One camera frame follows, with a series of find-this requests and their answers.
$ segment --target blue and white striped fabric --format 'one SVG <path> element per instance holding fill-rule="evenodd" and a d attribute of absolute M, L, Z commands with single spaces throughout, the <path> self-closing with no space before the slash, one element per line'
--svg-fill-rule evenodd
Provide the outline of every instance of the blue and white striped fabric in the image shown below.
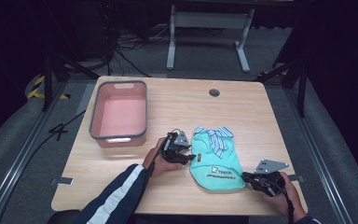
<path fill-rule="evenodd" d="M 223 152 L 228 149 L 228 146 L 223 141 L 222 137 L 234 137 L 234 134 L 232 134 L 228 127 L 218 127 L 213 130 L 198 127 L 194 134 L 196 133 L 207 133 L 209 135 L 209 142 L 211 143 L 213 152 L 219 158 L 223 158 Z"/>

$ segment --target person's right hand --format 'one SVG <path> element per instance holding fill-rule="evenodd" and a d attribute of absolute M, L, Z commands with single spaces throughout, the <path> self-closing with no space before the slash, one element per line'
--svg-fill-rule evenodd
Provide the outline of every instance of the person's right hand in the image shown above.
<path fill-rule="evenodd" d="M 301 201 L 300 201 L 300 197 L 298 195 L 297 189 L 293 185 L 293 183 L 290 181 L 289 176 L 287 176 L 287 174 L 284 172 L 281 172 L 281 176 L 285 182 L 285 188 L 286 188 L 287 195 L 289 196 L 289 199 L 292 201 L 293 207 L 295 208 L 294 222 L 297 222 L 301 218 L 305 217 L 307 214 L 305 213 L 304 208 L 301 205 Z M 288 209 L 289 208 L 287 205 L 286 198 L 284 197 L 284 195 L 282 193 L 280 193 L 274 197 L 269 197 L 266 193 L 264 193 L 262 191 L 258 191 L 258 193 L 260 194 L 261 198 L 265 202 L 272 204 L 272 206 L 274 206 L 274 208 L 281 215 L 288 217 L 288 211 L 289 211 Z"/>

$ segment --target person's right arm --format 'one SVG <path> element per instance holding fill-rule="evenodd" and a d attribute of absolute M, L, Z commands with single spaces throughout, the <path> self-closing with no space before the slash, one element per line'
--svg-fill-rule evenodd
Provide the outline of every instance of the person's right arm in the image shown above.
<path fill-rule="evenodd" d="M 295 211 L 293 213 L 294 215 L 294 222 L 296 224 L 314 224 L 314 223 L 320 223 L 318 220 L 310 217 L 307 215 L 307 213 L 304 211 L 304 208 L 301 205 L 300 197 L 298 195 L 296 187 L 293 185 L 293 183 L 290 181 L 289 176 L 287 176 L 286 173 L 281 172 L 281 176 L 284 179 L 285 182 L 285 188 L 287 195 L 289 196 L 289 199 L 293 203 L 293 207 L 295 208 Z M 284 195 L 278 194 L 275 197 L 269 197 L 267 194 L 265 194 L 262 191 L 258 191 L 261 198 L 267 202 L 272 204 L 272 206 L 275 207 L 275 209 L 283 216 L 288 217 L 288 205 L 286 198 Z"/>

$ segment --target table top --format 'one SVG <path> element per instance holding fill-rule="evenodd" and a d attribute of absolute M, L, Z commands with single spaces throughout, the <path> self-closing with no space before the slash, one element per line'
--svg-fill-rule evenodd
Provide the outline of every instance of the table top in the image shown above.
<path fill-rule="evenodd" d="M 101 148 L 89 134 L 98 86 L 105 81 L 142 80 L 147 85 L 146 142 L 140 147 Z M 210 89 L 220 91 L 213 97 Z M 51 206 L 56 211 L 82 209 L 129 165 L 142 163 L 160 137 L 174 129 L 185 131 L 191 142 L 198 126 L 228 126 L 243 171 L 252 173 L 261 160 L 281 161 L 295 173 L 282 135 L 261 83 L 152 77 L 100 77 L 76 136 L 63 177 L 72 186 L 58 186 Z M 135 213 L 194 215 L 276 215 L 250 185 L 230 192 L 213 192 L 197 184 L 182 169 L 152 177 Z M 306 209 L 298 182 L 294 182 Z"/>

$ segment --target pink basket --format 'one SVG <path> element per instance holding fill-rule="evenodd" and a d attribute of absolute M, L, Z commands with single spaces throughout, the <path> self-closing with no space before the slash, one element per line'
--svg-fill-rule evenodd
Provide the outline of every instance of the pink basket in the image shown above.
<path fill-rule="evenodd" d="M 100 147 L 138 147 L 145 143 L 147 87 L 143 81 L 112 81 L 100 85 L 89 134 Z"/>

